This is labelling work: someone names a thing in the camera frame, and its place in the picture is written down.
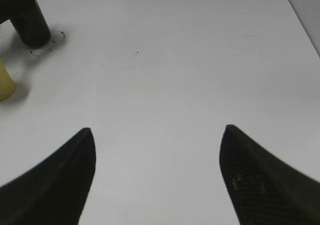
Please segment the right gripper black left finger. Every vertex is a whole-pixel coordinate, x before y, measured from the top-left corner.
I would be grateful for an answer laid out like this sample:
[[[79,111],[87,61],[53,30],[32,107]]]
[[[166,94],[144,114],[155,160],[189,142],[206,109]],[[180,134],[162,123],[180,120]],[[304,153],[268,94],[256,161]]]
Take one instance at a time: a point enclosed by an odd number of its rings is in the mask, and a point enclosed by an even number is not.
[[[0,187],[0,223],[77,225],[95,171],[95,141],[85,127],[42,162]]]

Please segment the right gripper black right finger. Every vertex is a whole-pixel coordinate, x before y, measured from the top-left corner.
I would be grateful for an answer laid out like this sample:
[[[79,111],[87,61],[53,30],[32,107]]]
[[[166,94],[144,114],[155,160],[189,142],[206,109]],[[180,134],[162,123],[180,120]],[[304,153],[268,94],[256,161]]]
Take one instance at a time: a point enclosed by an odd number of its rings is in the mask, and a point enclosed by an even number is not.
[[[241,225],[318,225],[320,183],[267,151],[237,126],[225,127],[221,175]]]

